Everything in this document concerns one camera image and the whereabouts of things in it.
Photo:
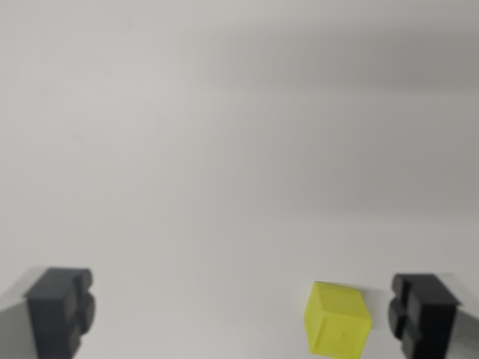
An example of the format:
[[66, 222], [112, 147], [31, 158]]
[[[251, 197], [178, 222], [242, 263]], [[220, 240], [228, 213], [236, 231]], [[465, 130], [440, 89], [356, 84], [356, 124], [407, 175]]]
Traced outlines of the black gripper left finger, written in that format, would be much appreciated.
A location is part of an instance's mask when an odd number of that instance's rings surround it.
[[2, 358], [74, 358], [94, 322], [87, 268], [36, 266], [1, 294]]

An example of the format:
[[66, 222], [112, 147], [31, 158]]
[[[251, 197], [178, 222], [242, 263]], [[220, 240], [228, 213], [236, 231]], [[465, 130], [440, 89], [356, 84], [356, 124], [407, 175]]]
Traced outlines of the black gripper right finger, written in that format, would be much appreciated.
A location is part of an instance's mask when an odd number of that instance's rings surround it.
[[393, 277], [388, 323], [405, 358], [478, 358], [478, 295], [453, 274]]

